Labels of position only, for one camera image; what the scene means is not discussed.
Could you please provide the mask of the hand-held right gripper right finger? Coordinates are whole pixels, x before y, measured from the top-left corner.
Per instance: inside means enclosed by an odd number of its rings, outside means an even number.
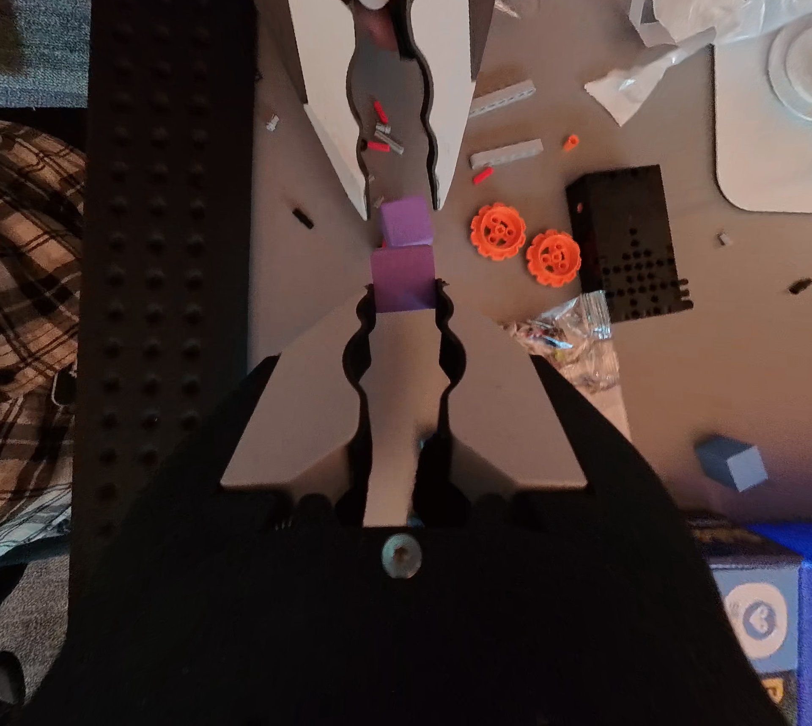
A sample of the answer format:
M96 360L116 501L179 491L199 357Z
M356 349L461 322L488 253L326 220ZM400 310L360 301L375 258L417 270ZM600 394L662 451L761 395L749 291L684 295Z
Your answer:
M460 490L579 490L586 479L530 355L438 283L440 428Z

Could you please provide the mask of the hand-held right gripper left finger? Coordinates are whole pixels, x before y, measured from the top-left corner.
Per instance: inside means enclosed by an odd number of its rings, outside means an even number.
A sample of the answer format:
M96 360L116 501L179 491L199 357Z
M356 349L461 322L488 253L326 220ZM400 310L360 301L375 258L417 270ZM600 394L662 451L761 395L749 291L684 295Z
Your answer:
M367 488L376 323L366 286L276 358L221 479L223 488Z

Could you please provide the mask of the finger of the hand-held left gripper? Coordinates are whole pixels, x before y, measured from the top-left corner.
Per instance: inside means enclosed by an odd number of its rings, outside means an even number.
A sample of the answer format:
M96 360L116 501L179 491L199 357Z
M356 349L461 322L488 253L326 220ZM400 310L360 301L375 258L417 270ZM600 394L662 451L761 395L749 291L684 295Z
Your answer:
M439 211L455 175L475 88L469 0L411 0L409 39L423 81L420 119L431 202Z
M351 10L341 0L288 0L310 120L343 190L363 220L369 181L359 162L360 127L348 75L356 51Z

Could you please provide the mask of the grey plastic beam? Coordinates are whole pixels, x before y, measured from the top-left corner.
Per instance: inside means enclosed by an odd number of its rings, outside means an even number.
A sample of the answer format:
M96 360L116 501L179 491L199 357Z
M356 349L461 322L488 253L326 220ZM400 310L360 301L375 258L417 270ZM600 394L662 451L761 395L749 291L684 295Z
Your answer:
M505 88L490 91L472 99L469 120L509 107L531 98L536 93L533 80L524 80Z
M472 171L482 171L485 168L494 168L534 158L540 155L543 150L543 142L540 139L527 140L475 152L469 157L469 164Z

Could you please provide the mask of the small clear bag of parts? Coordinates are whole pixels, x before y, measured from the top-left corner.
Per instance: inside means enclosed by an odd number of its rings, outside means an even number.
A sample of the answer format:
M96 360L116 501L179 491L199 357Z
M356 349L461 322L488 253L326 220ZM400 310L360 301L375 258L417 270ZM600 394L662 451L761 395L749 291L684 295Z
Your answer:
M536 317L502 328L531 355L538 355L572 384L628 440L631 428L603 291L579 294Z

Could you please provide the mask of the orange gear wheel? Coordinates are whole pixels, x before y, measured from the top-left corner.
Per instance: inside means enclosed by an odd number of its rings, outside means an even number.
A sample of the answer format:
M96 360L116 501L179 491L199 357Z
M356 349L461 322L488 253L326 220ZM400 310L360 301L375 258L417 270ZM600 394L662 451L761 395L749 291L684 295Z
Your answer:
M479 255L494 262L517 256L526 244L526 224L512 206L483 205L473 216L470 242Z

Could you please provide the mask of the black perforated control box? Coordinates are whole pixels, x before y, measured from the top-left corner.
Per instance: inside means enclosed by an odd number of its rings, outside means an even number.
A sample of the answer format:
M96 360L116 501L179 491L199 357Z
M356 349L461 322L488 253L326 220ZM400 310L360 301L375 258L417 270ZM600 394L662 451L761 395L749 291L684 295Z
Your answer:
M583 174L564 190L584 292L602 292L612 323L691 310L659 165Z

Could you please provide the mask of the dark perforated panel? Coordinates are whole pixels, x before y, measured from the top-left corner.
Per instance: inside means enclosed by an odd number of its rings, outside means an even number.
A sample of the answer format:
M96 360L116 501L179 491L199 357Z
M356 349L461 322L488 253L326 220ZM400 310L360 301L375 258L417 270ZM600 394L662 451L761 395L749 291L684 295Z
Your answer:
M248 359L252 0L92 0L70 601Z

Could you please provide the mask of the dark plaid cloth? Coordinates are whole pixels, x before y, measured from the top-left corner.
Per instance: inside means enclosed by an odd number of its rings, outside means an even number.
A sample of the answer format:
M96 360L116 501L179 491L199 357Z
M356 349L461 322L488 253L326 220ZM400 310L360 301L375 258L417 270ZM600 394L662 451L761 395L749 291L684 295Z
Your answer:
M71 518L85 154L1 126L1 554Z

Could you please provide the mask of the blue printed kit box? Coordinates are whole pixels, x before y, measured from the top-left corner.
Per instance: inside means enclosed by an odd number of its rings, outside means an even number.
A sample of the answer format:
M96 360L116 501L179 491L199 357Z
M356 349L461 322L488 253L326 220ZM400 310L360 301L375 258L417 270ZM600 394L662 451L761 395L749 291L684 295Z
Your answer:
M811 567L748 525L688 519L741 649L790 724L811 724Z

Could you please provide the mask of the white metal stand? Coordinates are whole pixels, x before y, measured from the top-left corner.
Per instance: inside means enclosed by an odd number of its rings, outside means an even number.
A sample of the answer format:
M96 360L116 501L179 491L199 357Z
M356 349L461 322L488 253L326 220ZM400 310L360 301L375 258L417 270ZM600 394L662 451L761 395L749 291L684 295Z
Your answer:
M756 213L811 213L811 18L714 51L716 180Z

